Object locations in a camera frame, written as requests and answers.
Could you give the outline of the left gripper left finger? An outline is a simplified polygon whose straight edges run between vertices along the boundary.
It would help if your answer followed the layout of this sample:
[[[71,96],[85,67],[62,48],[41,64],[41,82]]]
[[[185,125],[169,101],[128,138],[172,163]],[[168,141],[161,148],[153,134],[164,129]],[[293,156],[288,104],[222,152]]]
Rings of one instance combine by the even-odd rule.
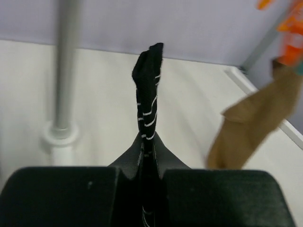
[[[0,194],[3,227],[139,227],[141,138],[109,166],[15,171]]]

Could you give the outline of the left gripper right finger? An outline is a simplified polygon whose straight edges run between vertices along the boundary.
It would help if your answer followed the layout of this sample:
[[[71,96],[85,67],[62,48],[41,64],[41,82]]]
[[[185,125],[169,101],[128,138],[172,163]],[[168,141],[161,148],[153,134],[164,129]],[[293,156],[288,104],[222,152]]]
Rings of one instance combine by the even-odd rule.
[[[159,136],[154,151],[160,178],[156,226],[295,226],[280,186],[269,173],[189,168]]]

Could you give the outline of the tan ribbed sock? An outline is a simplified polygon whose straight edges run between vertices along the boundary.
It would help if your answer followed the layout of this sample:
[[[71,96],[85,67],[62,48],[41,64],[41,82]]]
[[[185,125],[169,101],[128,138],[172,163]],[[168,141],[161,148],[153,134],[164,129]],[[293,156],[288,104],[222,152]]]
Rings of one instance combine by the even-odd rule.
[[[302,66],[272,59],[273,80],[223,113],[208,153],[208,169],[241,169],[266,137],[295,110],[303,87]]]

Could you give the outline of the black white striped sock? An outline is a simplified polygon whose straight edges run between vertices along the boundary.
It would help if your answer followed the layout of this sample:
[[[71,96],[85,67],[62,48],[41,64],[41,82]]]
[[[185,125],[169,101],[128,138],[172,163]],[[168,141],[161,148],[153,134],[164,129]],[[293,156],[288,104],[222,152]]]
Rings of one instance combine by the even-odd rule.
[[[136,85],[137,121],[141,136],[140,181],[142,219],[145,227],[155,226],[156,181],[154,136],[157,122],[157,87],[160,83],[164,43],[156,43],[142,52],[132,78]]]

